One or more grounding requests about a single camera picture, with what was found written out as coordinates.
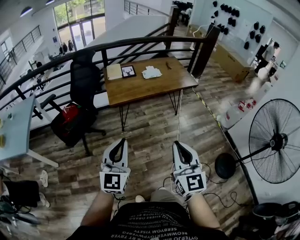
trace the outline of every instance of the ceiling light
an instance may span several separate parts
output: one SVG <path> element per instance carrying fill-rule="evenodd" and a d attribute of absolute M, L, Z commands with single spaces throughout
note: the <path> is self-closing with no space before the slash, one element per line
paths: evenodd
<path fill-rule="evenodd" d="M 23 17 L 24 15 L 28 14 L 32 10 L 32 7 L 26 7 L 22 10 L 20 17 Z"/>
<path fill-rule="evenodd" d="M 46 5 L 49 5 L 49 4 L 51 4 L 51 3 L 53 3 L 55 0 L 48 0 L 47 2 L 46 2 Z"/>

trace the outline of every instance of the fan base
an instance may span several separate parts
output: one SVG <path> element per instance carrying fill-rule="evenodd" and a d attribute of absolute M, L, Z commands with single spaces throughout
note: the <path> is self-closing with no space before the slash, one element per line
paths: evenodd
<path fill-rule="evenodd" d="M 221 153 L 215 161 L 215 170 L 222 179 L 229 179 L 235 173 L 235 160 L 229 153 Z"/>

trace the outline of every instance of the white desk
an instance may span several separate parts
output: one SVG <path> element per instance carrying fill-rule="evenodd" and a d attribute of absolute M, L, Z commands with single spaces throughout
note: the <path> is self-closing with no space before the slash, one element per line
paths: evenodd
<path fill-rule="evenodd" d="M 0 118 L 4 120 L 0 134 L 3 134 L 5 137 L 5 146 L 4 148 L 0 148 L 0 161 L 27 154 L 51 166 L 58 167 L 58 163 L 29 149 L 30 124 L 34 106 L 38 108 L 48 121 L 52 121 L 46 111 L 41 109 L 40 104 L 34 96 L 23 100 L 0 114 Z M 13 115 L 12 120 L 8 119 L 10 113 Z"/>

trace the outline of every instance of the black t-shirt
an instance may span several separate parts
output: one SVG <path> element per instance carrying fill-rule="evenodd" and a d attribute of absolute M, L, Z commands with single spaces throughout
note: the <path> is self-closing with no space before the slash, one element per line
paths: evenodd
<path fill-rule="evenodd" d="M 141 202 L 122 206 L 106 227 L 79 227 L 73 239 L 227 240 L 219 230 L 198 227 L 176 202 Z"/>

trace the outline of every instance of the notebook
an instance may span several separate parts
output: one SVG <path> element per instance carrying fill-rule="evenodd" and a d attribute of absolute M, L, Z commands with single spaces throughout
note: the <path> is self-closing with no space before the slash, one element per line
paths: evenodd
<path fill-rule="evenodd" d="M 106 70 L 108 80 L 122 78 L 122 70 L 120 64 L 109 65 L 107 66 Z"/>

